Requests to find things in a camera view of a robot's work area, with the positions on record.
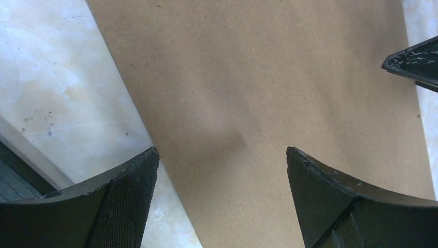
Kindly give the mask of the brown frame backing board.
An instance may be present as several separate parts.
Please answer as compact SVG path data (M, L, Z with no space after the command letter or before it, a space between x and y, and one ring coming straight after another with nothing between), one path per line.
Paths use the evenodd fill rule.
M302 247L286 150L434 199L401 1L88 1L204 247Z

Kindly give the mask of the black picture frame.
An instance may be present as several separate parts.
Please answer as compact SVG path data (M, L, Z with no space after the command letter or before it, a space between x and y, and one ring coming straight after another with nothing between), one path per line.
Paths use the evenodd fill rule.
M41 198L56 189L1 143L1 202Z

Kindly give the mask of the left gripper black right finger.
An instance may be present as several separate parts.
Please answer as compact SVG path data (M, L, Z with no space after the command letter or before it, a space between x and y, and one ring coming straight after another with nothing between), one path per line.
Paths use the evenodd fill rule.
M437 247L437 202L389 191L288 147L306 247Z

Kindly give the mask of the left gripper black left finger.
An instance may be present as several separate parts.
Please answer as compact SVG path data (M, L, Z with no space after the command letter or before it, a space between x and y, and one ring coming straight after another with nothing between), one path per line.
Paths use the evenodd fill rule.
M140 247L159 161L151 147L41 198L1 203L1 247Z

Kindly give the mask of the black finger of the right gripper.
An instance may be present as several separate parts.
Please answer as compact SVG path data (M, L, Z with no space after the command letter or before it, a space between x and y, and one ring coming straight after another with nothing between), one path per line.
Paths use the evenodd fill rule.
M381 68L437 92L437 36L388 56Z

